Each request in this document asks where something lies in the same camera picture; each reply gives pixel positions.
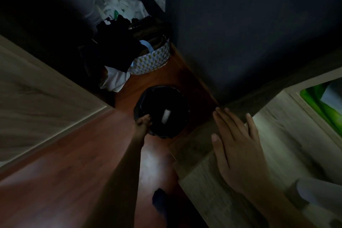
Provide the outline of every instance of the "trash can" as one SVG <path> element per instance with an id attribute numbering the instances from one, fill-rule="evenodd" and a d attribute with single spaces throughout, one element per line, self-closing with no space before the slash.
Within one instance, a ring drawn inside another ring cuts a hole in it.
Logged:
<path id="1" fill-rule="evenodd" d="M 149 134 L 173 138 L 186 127 L 189 112 L 189 104 L 178 89 L 153 86 L 141 94 L 134 108 L 134 120 L 149 114 L 152 118 Z"/>

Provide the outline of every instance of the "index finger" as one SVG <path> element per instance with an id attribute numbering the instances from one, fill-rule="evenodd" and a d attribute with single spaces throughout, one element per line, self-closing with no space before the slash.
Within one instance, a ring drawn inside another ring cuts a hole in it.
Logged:
<path id="1" fill-rule="evenodd" d="M 232 145 L 234 143 L 234 139 L 228 125 L 216 111 L 213 112 L 213 116 L 223 138 L 223 145 L 225 146 L 225 148 L 229 145 Z"/>

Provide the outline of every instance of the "checkered basket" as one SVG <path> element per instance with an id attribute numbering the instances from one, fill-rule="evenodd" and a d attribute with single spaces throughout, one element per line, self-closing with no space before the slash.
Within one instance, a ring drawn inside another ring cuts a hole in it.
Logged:
<path id="1" fill-rule="evenodd" d="M 132 75 L 141 75 L 163 67 L 170 58 L 170 39 L 159 49 L 136 58 L 128 69 Z"/>

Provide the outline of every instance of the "forearm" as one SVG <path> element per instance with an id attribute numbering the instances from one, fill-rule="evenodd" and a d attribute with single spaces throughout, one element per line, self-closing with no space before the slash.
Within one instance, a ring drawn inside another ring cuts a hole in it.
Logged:
<path id="1" fill-rule="evenodd" d="M 291 204 L 282 191 L 274 186 L 258 195 L 250 196 L 249 200 L 267 219 L 270 227 L 315 227 Z"/>
<path id="2" fill-rule="evenodd" d="M 143 141 L 133 138 L 83 227 L 133 227 Z"/>

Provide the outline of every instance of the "black bag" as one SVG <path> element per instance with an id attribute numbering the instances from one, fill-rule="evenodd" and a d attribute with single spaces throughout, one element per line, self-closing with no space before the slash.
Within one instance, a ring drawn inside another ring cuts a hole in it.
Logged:
<path id="1" fill-rule="evenodd" d="M 135 121 L 149 114 L 152 118 L 149 134 L 163 139 L 173 138 L 185 128 L 189 112 L 186 98 L 178 89 L 171 86 L 147 88 L 141 94 L 133 111 Z"/>

